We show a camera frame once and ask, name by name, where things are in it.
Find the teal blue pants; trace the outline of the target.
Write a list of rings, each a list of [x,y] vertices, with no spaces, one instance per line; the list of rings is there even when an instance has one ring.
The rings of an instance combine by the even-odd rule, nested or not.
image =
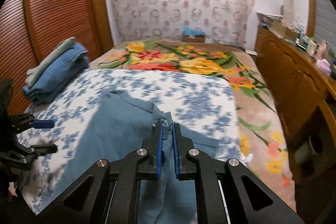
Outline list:
[[[94,161],[116,161],[139,148],[157,122],[164,124],[163,170],[157,182],[141,184],[138,223],[201,223],[196,215],[194,183],[178,181],[173,174],[171,114],[162,112],[152,102],[133,98],[127,93],[106,94],[51,198],[70,186]]]

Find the folded grey green pants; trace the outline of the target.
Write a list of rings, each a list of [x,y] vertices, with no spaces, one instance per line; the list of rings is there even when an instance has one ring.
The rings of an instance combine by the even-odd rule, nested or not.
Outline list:
[[[31,88],[38,80],[38,78],[42,75],[42,73],[46,70],[46,68],[52,64],[59,56],[61,56],[65,51],[70,49],[75,43],[75,37],[70,37],[68,39],[60,42],[54,50],[41,61],[41,63],[32,69],[29,69],[26,73],[26,85]]]

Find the blue floral white bedspread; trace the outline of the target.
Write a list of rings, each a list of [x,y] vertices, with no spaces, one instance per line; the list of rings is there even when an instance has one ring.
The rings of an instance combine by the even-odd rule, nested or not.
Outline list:
[[[139,148],[161,118],[179,123],[194,145],[219,160],[244,158],[237,107],[227,80],[164,71],[86,69],[49,104],[30,105],[51,129],[29,129],[19,142],[57,145],[38,158],[21,184],[34,213],[40,213],[96,160],[122,159]]]

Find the folded blue denim jeans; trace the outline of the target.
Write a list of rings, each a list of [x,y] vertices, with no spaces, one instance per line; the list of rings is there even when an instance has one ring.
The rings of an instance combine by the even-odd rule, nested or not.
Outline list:
[[[50,103],[81,71],[88,68],[87,49],[75,42],[46,67],[37,81],[22,88],[24,97],[35,106]]]

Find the colourful floral beige blanket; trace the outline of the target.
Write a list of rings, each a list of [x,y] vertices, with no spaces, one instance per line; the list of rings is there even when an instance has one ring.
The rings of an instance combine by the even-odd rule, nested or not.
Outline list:
[[[91,68],[159,70],[228,81],[238,115],[240,149],[250,170],[296,208],[288,148],[276,104],[252,57],[233,46],[166,41],[123,42]]]

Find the cardboard box with blue items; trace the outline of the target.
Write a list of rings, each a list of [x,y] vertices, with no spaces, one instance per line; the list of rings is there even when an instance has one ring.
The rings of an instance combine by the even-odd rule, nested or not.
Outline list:
[[[204,43],[206,34],[199,28],[190,28],[188,25],[183,26],[182,41],[187,43]]]

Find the long wooden sideboard cabinet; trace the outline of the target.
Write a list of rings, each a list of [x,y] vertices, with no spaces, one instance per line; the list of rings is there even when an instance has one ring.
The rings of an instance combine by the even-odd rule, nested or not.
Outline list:
[[[275,101],[296,183],[335,166],[335,80],[307,53],[258,27],[257,67]]]

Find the wooden slatted wardrobe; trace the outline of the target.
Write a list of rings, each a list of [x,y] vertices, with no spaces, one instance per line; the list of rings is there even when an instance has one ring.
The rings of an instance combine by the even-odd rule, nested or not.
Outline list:
[[[12,80],[9,114],[24,112],[27,70],[75,37],[94,60],[113,47],[105,0],[5,0],[1,7],[1,79]]]

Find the stack of papers on cabinet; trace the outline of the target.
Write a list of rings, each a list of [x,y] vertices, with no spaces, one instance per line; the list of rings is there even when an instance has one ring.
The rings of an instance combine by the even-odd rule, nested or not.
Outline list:
[[[261,27],[271,27],[275,21],[281,21],[283,16],[277,14],[264,14],[261,12],[256,13],[259,20],[259,26]]]

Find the cardboard box on cabinet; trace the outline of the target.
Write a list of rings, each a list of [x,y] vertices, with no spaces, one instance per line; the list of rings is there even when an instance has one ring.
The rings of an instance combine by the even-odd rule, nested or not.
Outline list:
[[[288,39],[295,42],[296,38],[298,37],[298,30],[294,27],[287,26],[282,22],[276,20],[270,27],[270,30],[275,32],[282,39]]]

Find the pink tissue pack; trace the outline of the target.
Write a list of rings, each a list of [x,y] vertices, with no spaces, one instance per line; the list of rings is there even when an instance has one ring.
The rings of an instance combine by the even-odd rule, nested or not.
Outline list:
[[[322,59],[322,60],[317,60],[315,62],[315,66],[325,73],[327,76],[331,75],[331,68],[330,68],[330,63],[327,61],[327,59]]]

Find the grey window roller shutter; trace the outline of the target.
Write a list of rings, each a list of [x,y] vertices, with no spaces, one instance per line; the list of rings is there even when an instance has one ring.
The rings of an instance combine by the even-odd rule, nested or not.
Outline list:
[[[330,0],[316,0],[314,37],[335,51],[335,8]]]

